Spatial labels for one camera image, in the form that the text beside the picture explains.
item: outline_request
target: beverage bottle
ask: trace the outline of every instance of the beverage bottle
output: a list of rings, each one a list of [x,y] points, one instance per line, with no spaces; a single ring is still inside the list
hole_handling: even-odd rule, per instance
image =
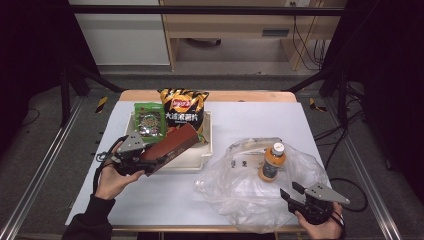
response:
[[[264,163],[258,171],[259,178],[266,182],[274,181],[277,177],[278,169],[285,161],[284,145],[280,142],[274,143],[272,147],[267,148],[265,151]]]

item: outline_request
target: potato chip bag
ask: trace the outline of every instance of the potato chip bag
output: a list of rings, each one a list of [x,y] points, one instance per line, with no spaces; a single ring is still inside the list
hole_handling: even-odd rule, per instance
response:
[[[196,129],[200,142],[205,143],[206,139],[202,135],[204,103],[209,93],[184,88],[165,88],[158,92],[165,111],[167,134],[190,123]]]

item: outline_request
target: bottle label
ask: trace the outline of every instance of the bottle label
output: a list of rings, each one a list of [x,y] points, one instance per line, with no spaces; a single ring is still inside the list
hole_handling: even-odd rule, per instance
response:
[[[262,168],[262,173],[265,177],[274,178],[277,175],[278,167],[274,167],[269,164],[267,161],[264,161],[264,166]]]

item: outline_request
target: plastic bag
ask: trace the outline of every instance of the plastic bag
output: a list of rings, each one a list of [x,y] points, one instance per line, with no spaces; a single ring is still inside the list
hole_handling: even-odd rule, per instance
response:
[[[303,201],[304,196],[292,189],[293,181],[304,187],[329,182],[324,168],[313,156],[284,142],[287,158],[277,178],[272,183],[262,181],[258,169],[263,163],[265,149],[276,142],[282,140],[250,138],[236,142],[194,183],[195,192],[240,231],[274,232],[295,217],[281,198],[280,188],[293,199]]]

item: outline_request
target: wooden table edge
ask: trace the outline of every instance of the wooden table edge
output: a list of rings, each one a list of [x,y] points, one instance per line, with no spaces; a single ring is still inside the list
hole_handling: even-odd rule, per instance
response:
[[[207,101],[217,102],[297,102],[292,92],[281,91],[206,91]],[[156,90],[126,90],[119,101],[161,101]]]

